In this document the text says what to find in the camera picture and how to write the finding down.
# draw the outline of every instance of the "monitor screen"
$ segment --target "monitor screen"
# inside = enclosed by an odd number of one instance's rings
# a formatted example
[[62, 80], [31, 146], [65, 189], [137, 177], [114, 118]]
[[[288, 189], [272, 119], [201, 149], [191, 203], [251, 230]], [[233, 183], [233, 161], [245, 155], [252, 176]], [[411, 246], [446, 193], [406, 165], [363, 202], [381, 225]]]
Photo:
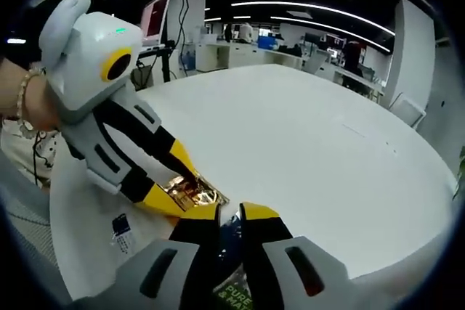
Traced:
[[142, 12], [140, 27], [145, 38], [155, 38], [163, 30], [169, 0], [152, 0]]

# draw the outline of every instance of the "blue object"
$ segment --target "blue object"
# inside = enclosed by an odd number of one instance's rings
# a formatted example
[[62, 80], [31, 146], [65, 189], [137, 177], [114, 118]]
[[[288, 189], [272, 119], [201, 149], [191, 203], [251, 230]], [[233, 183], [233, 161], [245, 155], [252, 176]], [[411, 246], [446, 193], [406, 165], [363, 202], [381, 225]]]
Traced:
[[276, 38], [272, 36], [259, 36], [258, 46], [259, 49], [273, 50], [273, 46], [276, 44]]

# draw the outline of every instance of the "computer monitor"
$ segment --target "computer monitor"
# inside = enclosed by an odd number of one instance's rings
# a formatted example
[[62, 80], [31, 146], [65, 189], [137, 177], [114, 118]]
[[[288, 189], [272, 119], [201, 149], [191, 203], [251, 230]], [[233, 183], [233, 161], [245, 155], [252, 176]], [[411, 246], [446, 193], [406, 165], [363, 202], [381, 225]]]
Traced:
[[152, 0], [144, 8], [140, 27], [144, 33], [144, 46], [160, 44], [161, 32], [165, 24], [169, 0]]

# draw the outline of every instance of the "white pillar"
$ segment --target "white pillar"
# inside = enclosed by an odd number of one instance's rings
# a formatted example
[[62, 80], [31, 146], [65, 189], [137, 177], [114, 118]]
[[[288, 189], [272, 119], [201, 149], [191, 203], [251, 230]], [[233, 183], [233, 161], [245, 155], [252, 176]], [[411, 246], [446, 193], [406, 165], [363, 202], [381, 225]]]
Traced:
[[434, 23], [409, 0], [395, 9], [395, 43], [391, 70], [381, 104], [404, 93], [422, 108], [428, 103], [434, 72]]

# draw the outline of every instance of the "office chair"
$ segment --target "office chair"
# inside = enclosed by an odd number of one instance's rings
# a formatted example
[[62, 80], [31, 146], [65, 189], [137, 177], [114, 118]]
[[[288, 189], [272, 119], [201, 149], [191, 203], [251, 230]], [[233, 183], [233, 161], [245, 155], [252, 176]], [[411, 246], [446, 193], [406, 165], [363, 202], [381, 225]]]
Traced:
[[401, 92], [388, 110], [416, 130], [426, 112]]

